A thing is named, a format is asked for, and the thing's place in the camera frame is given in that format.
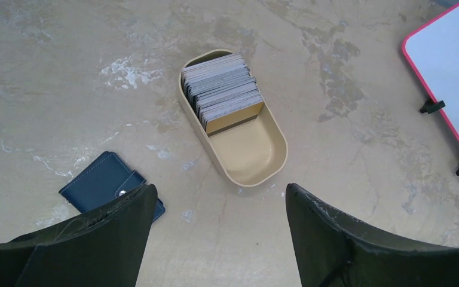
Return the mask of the beige oval plastic tray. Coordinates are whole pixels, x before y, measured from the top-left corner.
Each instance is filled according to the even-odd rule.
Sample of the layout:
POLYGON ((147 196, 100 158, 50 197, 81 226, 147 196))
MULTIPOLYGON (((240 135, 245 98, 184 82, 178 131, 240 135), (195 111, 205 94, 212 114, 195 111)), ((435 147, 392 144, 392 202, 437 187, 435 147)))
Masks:
MULTIPOLYGON (((182 68, 228 53, 232 52, 223 49, 212 50, 193 58, 182 68)), ((281 170, 288 155, 287 142, 265 100, 256 118, 208 136, 181 90, 180 74, 179 102, 209 158, 222 176, 237 185, 255 187, 281 170)))

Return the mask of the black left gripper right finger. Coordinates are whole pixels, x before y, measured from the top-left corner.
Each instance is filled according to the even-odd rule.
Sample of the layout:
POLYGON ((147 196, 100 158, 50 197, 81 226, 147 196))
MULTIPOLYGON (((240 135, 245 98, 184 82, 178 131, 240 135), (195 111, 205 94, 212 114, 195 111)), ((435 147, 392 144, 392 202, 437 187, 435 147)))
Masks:
POLYGON ((390 233, 286 187, 302 286, 459 286, 459 248, 390 233))

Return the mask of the navy blue leather card holder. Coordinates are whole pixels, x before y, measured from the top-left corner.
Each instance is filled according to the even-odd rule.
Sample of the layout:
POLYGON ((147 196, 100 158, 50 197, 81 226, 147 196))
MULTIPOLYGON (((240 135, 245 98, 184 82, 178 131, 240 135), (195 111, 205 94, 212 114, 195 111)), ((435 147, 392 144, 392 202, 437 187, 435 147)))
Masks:
POLYGON ((105 151, 59 194, 77 211, 85 213, 143 184, 146 179, 138 171, 131 170, 115 152, 105 151))

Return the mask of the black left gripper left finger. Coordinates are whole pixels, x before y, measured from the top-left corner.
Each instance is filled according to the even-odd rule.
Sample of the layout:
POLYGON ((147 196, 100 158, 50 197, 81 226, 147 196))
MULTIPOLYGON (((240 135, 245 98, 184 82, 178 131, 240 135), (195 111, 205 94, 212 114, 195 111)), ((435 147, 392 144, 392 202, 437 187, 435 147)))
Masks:
POLYGON ((134 286, 157 189, 143 184, 94 210, 0 243, 0 286, 134 286))

